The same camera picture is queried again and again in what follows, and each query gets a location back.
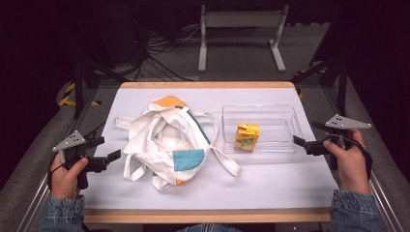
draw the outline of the juice box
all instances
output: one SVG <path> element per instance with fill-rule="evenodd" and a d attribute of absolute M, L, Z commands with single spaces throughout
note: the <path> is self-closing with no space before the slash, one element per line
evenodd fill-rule
<path fill-rule="evenodd" d="M 253 152 L 259 138 L 259 125 L 239 123 L 236 131 L 235 150 Z"/>

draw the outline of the white tote bag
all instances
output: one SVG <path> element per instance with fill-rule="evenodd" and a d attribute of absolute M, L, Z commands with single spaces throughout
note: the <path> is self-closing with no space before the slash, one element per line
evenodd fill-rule
<path fill-rule="evenodd" d="M 209 117 L 214 124 L 212 140 L 195 117 Z M 234 176 L 241 167 L 213 144 L 218 135 L 218 122 L 210 113 L 193 114 L 183 101 L 173 96 L 151 101 L 144 113 L 136 118 L 117 117 L 115 126 L 129 131 L 124 178 L 136 181 L 146 172 L 153 172 L 153 185 L 158 190 L 180 186 L 190 180 L 211 153 Z M 132 171 L 131 159 L 141 165 Z"/>

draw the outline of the orange patch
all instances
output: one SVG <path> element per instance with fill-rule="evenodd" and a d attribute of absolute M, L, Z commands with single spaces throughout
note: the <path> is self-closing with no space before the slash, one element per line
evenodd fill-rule
<path fill-rule="evenodd" d="M 183 101 L 174 96 L 166 96 L 161 99 L 154 101 L 155 104 L 162 107 L 172 107 L 172 106 L 186 106 Z"/>
<path fill-rule="evenodd" d="M 177 186 L 181 186 L 184 184 L 185 181 L 177 179 Z"/>

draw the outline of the denim sleeve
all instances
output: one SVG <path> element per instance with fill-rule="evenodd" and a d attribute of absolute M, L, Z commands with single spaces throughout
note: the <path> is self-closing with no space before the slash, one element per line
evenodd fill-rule
<path fill-rule="evenodd" d="M 202 223 L 196 224 L 191 227 L 187 227 L 182 230 L 178 230 L 177 232 L 242 232 L 241 230 L 232 227 L 228 224 L 215 224 L 215 223 Z"/>
<path fill-rule="evenodd" d="M 57 199 L 48 197 L 43 216 L 39 222 L 39 231 L 80 232 L 84 220 L 84 197 L 76 199 Z"/>
<path fill-rule="evenodd" d="M 383 221 L 371 194 L 335 190 L 331 232 L 383 231 Z"/>

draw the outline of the wooden table edge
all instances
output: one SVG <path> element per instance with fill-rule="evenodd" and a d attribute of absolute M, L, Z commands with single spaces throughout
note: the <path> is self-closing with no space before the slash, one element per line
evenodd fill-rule
<path fill-rule="evenodd" d="M 126 88 L 295 88 L 290 81 L 124 82 Z"/>
<path fill-rule="evenodd" d="M 277 210 L 85 210 L 86 223 L 262 223 L 330 221 L 330 208 Z"/>

